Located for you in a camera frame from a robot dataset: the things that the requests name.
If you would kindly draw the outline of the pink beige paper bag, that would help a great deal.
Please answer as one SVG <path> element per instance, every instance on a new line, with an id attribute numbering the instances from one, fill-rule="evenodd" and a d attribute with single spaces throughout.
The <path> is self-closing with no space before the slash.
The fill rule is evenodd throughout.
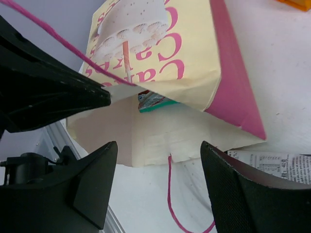
<path id="1" fill-rule="evenodd" d="M 197 159 L 207 141 L 221 150 L 267 138 L 223 0 L 107 0 L 93 14 L 82 74 L 109 91 L 111 105 L 66 120 L 87 152 L 107 141 L 130 167 Z M 138 110 L 149 90 L 176 101 Z"/>

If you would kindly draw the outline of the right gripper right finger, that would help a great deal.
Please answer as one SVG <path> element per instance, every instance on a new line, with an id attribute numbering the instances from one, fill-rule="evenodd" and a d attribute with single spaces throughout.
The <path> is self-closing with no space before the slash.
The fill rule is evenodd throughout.
<path id="1" fill-rule="evenodd" d="M 247 165 L 204 141 L 202 167 L 219 233 L 309 233 L 311 186 Z"/>

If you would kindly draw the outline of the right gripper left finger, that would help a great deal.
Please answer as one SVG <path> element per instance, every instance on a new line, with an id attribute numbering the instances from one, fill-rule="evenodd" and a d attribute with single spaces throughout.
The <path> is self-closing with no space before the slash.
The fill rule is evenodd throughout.
<path id="1" fill-rule="evenodd" d="M 53 163 L 37 153 L 1 162 L 3 233 L 98 233 L 104 229 L 118 155 L 115 141 L 82 159 L 65 146 Z"/>

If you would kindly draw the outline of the green white snack packet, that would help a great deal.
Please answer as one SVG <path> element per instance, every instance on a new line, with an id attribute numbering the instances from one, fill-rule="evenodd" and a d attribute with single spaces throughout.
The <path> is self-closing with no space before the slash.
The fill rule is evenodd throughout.
<path id="1" fill-rule="evenodd" d="M 138 94 L 138 110 L 140 113 L 150 112 L 155 109 L 176 104 L 177 102 L 167 97 L 161 96 L 149 90 Z"/>

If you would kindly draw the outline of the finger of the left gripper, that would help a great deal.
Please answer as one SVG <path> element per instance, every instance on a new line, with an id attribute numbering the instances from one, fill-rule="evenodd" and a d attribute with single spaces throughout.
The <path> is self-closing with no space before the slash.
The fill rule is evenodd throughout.
<path id="1" fill-rule="evenodd" d="M 26 132 L 111 104 L 101 85 L 57 61 L 0 19 L 0 132 Z"/>

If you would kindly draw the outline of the dark blue chip bag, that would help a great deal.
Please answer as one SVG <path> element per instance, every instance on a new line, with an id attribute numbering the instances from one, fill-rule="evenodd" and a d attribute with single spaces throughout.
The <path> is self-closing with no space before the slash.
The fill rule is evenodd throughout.
<path id="1" fill-rule="evenodd" d="M 227 154 L 270 175 L 298 183 L 311 183 L 310 155 L 244 150 L 229 150 Z"/>

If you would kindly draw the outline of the orange snack packet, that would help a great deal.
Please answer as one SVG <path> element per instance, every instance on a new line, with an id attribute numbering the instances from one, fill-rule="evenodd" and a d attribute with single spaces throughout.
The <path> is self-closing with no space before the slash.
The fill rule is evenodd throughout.
<path id="1" fill-rule="evenodd" d="M 278 0 L 278 1 L 304 12 L 307 12 L 311 9 L 311 0 Z"/>

